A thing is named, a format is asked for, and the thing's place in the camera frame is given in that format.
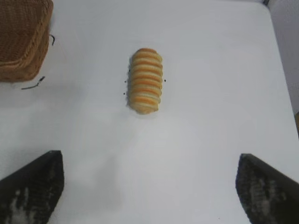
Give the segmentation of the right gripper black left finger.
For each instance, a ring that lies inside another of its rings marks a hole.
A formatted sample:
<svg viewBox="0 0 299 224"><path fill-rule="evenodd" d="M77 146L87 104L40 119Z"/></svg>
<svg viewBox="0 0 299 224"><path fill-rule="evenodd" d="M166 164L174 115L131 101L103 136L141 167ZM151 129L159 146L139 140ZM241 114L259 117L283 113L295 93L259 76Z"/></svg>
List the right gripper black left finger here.
<svg viewBox="0 0 299 224"><path fill-rule="evenodd" d="M0 181L0 222L48 223L63 190L63 155L48 151Z"/></svg>

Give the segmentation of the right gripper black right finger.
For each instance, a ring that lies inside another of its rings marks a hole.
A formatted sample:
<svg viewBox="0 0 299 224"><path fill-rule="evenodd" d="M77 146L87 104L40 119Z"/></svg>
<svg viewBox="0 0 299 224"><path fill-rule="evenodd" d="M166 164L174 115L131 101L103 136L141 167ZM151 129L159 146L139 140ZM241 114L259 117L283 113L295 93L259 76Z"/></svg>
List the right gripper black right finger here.
<svg viewBox="0 0 299 224"><path fill-rule="evenodd" d="M241 154L235 188L252 224L297 224L299 183L252 154Z"/></svg>

